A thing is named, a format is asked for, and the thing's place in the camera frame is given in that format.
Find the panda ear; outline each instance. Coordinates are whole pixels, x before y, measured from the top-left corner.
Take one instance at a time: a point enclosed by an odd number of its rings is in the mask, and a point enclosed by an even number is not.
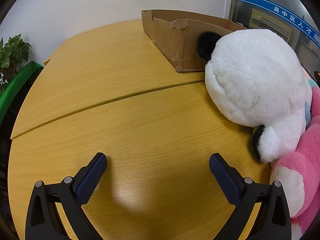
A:
[[[262,162],[261,160],[261,152],[259,151],[259,146],[260,146],[260,138],[265,130],[264,125],[260,125],[254,132],[253,137],[252,137],[252,147],[253,147],[253,152],[255,156],[259,159],[259,161]]]
[[[216,47],[217,41],[222,36],[215,32],[204,32],[200,34],[197,44],[198,55],[206,61],[211,59],[211,54]]]

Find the blue sign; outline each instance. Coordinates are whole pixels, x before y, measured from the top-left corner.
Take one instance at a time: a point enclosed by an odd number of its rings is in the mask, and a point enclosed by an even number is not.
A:
[[[319,48],[319,39],[320,34],[311,27],[308,23],[302,20],[299,16],[295,15],[286,8],[281,7],[280,5],[273,3],[269,0],[240,0],[242,2],[250,3],[255,6],[261,7],[267,11],[270,11],[279,17],[285,19],[299,30],[301,30],[305,35],[307,35]]]

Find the metal screw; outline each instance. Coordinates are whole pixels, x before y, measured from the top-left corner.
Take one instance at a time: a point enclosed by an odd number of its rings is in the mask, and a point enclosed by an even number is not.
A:
[[[42,185],[42,181],[37,181],[36,182],[36,187],[40,187]]]
[[[66,178],[63,180],[63,182],[66,183],[66,184],[70,183],[71,181],[72,181],[72,178],[71,178],[71,177],[66,177]]]
[[[281,182],[279,182],[279,181],[275,181],[275,185],[276,185],[276,187],[281,187],[282,185],[281,185]]]
[[[253,182],[253,180],[249,177],[244,178],[244,182],[247,184],[251,184]]]

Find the cardboard box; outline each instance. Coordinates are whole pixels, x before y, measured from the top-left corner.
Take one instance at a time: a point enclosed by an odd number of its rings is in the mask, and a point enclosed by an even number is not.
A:
[[[204,71],[196,52],[198,36],[213,31],[224,36],[246,28],[230,20],[174,10],[141,11],[143,29],[177,72]]]

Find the blue textured gripper pad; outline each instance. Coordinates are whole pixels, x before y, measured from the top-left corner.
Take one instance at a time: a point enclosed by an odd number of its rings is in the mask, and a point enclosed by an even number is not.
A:
[[[214,154],[210,157],[209,166],[228,202],[231,205],[238,205],[241,201],[240,189]]]
[[[101,154],[76,189],[76,203],[79,206],[87,204],[106,167],[107,158]]]

